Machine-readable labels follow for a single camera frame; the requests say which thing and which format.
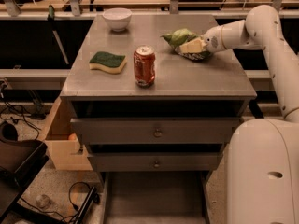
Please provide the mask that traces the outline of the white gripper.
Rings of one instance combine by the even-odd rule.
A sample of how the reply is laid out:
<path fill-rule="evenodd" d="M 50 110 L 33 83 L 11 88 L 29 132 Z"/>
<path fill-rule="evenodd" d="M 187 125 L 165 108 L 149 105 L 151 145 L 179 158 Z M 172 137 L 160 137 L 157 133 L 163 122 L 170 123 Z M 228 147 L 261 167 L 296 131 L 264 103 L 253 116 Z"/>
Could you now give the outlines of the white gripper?
<path fill-rule="evenodd" d="M 200 53 L 205 50 L 215 53 L 223 51 L 221 40 L 221 26 L 213 27 L 203 34 L 203 38 L 197 37 L 179 46 L 181 53 Z"/>

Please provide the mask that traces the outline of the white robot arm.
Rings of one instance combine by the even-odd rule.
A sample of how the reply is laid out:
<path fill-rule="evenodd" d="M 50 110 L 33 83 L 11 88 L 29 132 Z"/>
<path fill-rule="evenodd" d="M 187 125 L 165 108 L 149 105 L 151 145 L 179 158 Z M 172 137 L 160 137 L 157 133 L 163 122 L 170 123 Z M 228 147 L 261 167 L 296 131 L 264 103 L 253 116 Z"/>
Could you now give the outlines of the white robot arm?
<path fill-rule="evenodd" d="M 281 119 L 251 119 L 232 135 L 227 154 L 227 224 L 299 224 L 299 60 L 278 12 L 253 8 L 244 20 L 207 30 L 179 51 L 259 49 Z"/>

